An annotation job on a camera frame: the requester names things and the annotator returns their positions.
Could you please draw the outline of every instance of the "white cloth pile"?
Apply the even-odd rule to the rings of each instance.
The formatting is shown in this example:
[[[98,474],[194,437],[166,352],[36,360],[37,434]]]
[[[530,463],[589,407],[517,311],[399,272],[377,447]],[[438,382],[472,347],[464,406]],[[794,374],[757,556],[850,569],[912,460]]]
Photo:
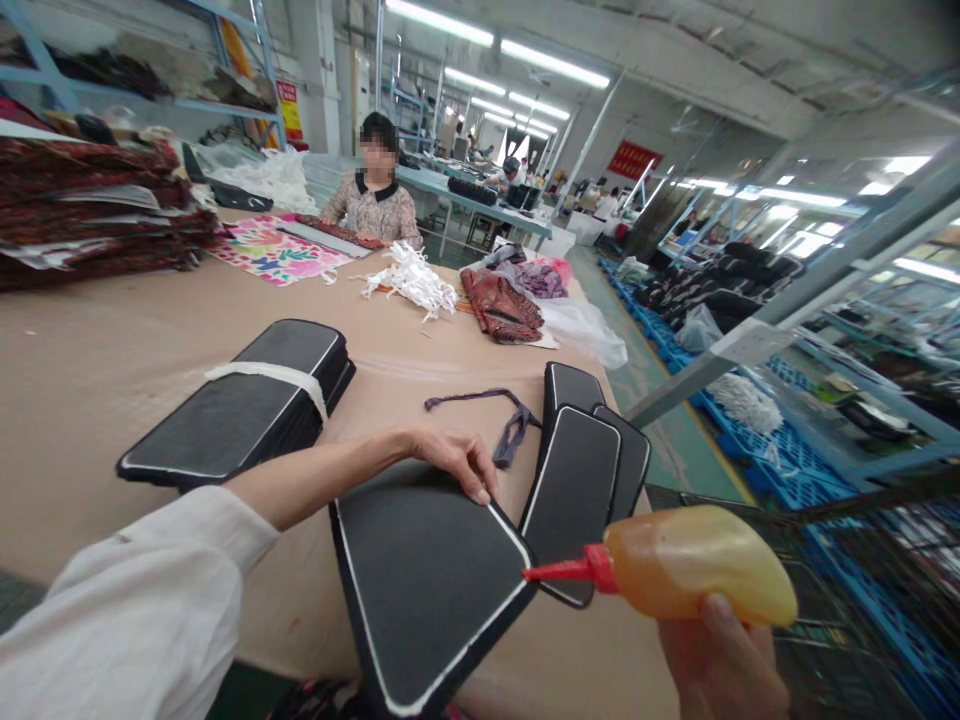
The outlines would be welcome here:
[[[307,180],[303,174],[303,160],[308,153],[297,152],[292,147],[287,147],[286,152],[271,148],[261,152],[266,157],[265,162],[221,167],[210,176],[249,193],[271,198],[274,205],[284,210],[318,214],[317,204],[307,195]]]
[[[783,416],[773,398],[764,395],[745,377],[727,373],[710,383],[707,390],[724,414],[758,435],[770,435],[783,425]]]
[[[360,291],[367,300],[376,292],[379,285],[392,288],[387,297],[400,293],[407,300],[416,303],[427,311],[423,321],[436,320],[440,311],[446,310],[451,315],[456,312],[457,291],[453,285],[440,279],[423,256],[423,251],[414,250],[405,242],[397,242],[387,252],[397,262],[386,270],[381,270],[362,279],[367,286]]]

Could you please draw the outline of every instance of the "green floor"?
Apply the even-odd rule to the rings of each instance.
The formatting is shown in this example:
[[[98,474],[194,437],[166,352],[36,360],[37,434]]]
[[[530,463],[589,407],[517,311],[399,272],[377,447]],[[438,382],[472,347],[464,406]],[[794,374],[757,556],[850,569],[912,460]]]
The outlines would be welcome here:
[[[460,227],[456,222],[451,225],[451,237],[463,240],[467,226]],[[482,257],[479,251],[449,243],[440,258],[439,247],[439,238],[427,237],[424,248],[428,258],[445,267],[460,268]],[[567,254],[567,260],[587,299],[603,312],[627,344],[627,365],[607,371],[617,405],[621,410],[626,409],[663,384],[669,375],[600,272],[594,250],[576,246]],[[708,436],[709,431],[689,406],[675,408],[644,432],[653,447],[647,475],[649,483],[734,500],[747,497],[738,490],[743,486],[742,480],[719,454]],[[0,574],[0,633],[41,598],[39,588]],[[207,718],[262,720],[291,684],[289,680],[235,663]]]

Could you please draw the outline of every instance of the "hand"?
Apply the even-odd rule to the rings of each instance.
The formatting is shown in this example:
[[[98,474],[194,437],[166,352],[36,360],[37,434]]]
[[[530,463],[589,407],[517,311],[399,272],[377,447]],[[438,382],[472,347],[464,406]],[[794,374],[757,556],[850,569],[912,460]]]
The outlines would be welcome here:
[[[745,628],[729,601],[707,597],[700,620],[661,620],[660,642],[683,720],[785,719],[790,695],[777,675],[768,628]]]
[[[478,505],[500,498],[493,457],[479,435],[417,425],[407,433],[407,454],[446,470]]]

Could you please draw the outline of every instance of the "ceiling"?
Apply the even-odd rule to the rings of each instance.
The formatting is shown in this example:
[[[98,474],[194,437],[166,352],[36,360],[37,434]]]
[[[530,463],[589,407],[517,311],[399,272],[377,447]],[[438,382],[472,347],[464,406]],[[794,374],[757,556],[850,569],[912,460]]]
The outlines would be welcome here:
[[[960,118],[960,15],[951,0],[418,0],[616,78],[621,69],[678,99],[776,137],[824,115],[893,99]],[[341,28],[375,28],[375,0],[351,0]],[[385,13],[386,52],[402,36],[427,77],[437,64],[541,93],[556,105],[600,104],[543,68]]]

